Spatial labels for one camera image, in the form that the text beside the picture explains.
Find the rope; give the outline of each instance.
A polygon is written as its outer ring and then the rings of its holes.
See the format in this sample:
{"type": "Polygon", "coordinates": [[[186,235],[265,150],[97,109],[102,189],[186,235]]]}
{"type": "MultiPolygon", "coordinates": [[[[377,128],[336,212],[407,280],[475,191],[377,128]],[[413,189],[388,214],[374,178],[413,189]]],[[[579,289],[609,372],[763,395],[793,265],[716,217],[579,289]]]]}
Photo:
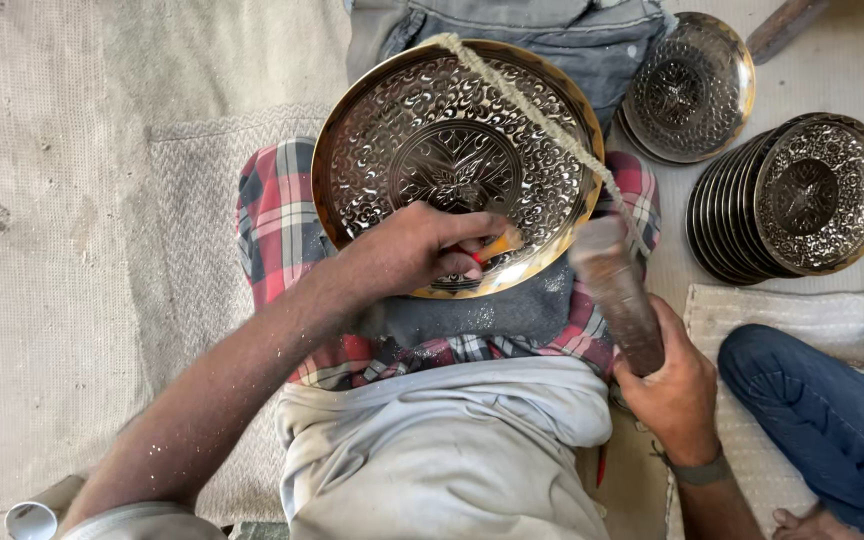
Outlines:
{"type": "Polygon", "coordinates": [[[602,179],[606,191],[612,196],[615,208],[618,214],[625,221],[626,227],[631,233],[632,243],[642,251],[646,257],[652,253],[645,242],[642,240],[642,232],[639,230],[638,222],[632,217],[629,208],[622,201],[622,191],[616,184],[616,179],[601,161],[595,158],[594,155],[587,152],[586,149],[579,143],[578,140],[559,124],[548,119],[541,110],[525,97],[522,92],[510,81],[505,80],[502,75],[495,69],[489,67],[482,56],[477,55],[474,50],[462,44],[462,39],[456,33],[438,33],[423,41],[421,45],[434,44],[447,49],[453,55],[459,58],[459,64],[470,69],[483,81],[494,87],[502,96],[509,100],[511,104],[522,110],[522,113],[529,120],[532,120],[538,127],[544,129],[546,134],[558,142],[558,145],[566,152],[570,153],[582,165],[592,170],[596,176],[602,179]]]}

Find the blue jeans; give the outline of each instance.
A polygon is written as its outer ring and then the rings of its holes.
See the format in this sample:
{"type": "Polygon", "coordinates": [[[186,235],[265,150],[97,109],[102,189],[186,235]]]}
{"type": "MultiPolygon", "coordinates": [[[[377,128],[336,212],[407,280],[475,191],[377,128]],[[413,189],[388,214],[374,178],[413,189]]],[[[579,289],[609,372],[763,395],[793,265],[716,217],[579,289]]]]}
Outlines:
{"type": "Polygon", "coordinates": [[[825,507],[864,533],[864,374],[764,325],[726,338],[719,373],[825,507]]]}

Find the plaid cloth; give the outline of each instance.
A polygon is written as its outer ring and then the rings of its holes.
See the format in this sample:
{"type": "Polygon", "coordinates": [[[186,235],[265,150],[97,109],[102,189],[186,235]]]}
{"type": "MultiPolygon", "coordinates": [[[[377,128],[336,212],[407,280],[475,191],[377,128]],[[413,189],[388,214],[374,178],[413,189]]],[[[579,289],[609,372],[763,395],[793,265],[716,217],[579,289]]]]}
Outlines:
{"type": "MultiPolygon", "coordinates": [[[[312,202],[309,170],[314,145],[309,138],[286,140],[259,150],[242,168],[236,208],[239,257],[256,309],[334,253],[312,202]]],[[[637,221],[642,239],[654,249],[661,228],[655,176],[630,153],[607,153],[606,166],[622,190],[622,200],[637,221]]],[[[603,191],[592,218],[608,214],[611,205],[612,198],[603,191]]],[[[634,254],[644,269],[644,255],[634,254]]],[[[600,376],[611,375],[613,340],[582,282],[576,280],[572,289],[569,324],[551,343],[521,336],[459,335],[405,349],[392,338],[341,335],[312,352],[289,382],[346,390],[454,363],[538,355],[569,355],[586,362],[600,376]]]]}

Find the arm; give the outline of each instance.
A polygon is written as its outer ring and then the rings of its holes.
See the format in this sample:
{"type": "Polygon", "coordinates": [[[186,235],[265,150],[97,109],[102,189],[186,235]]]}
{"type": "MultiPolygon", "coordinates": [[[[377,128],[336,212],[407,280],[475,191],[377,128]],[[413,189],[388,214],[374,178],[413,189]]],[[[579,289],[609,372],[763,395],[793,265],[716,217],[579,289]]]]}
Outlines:
{"type": "Polygon", "coordinates": [[[323,260],[246,324],[199,357],[113,445],[63,527],[132,503],[194,506],[246,426],[303,359],[356,313],[452,273],[481,276],[459,242],[500,235],[485,212],[452,215],[424,202],[323,260]]]}
{"type": "MultiPolygon", "coordinates": [[[[692,344],[668,303],[655,296],[649,300],[661,327],[665,364],[639,378],[619,357],[615,378],[632,412],[655,434],[673,465],[708,465],[721,452],[715,433],[715,366],[692,344]]],[[[763,538],[731,473],[704,485],[680,479],[678,497],[689,540],[763,538]]]]}

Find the hammer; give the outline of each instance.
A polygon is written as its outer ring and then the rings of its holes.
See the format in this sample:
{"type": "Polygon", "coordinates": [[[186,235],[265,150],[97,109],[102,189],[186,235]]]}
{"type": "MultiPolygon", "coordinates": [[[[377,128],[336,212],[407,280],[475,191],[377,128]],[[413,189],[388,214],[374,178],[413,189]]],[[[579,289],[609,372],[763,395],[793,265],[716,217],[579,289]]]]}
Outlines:
{"type": "Polygon", "coordinates": [[[659,319],[642,286],[642,271],[630,257],[625,237],[618,217],[582,223],[575,228],[568,262],[602,311],[631,373],[645,377],[663,367],[666,352],[659,319]]]}

